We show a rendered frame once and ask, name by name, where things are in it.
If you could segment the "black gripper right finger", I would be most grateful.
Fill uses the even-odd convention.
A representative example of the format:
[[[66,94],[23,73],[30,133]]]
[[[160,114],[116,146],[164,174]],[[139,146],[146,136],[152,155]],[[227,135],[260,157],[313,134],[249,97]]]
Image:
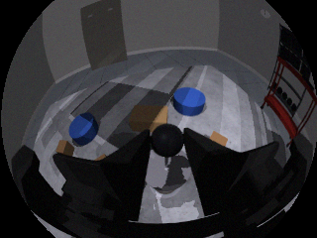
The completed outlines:
[[[278,151],[278,142],[264,144],[250,151],[230,150],[189,127],[183,127],[182,135],[205,217],[219,213],[218,206],[225,201],[247,170],[274,158]]]

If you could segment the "glass french press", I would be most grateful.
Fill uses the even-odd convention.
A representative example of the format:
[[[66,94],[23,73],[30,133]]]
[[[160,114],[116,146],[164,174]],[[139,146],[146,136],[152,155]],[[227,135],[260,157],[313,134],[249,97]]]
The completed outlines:
[[[182,146],[181,128],[175,124],[159,124],[151,134],[146,182],[158,197],[173,197],[189,179],[191,167]]]

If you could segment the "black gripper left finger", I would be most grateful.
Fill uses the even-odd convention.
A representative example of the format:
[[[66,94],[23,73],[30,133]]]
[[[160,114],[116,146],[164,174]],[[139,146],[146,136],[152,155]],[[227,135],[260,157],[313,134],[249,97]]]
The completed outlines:
[[[151,132],[147,128],[99,162],[64,154],[53,155],[53,162],[65,179],[107,191],[130,217],[128,221],[138,222],[150,149]]]

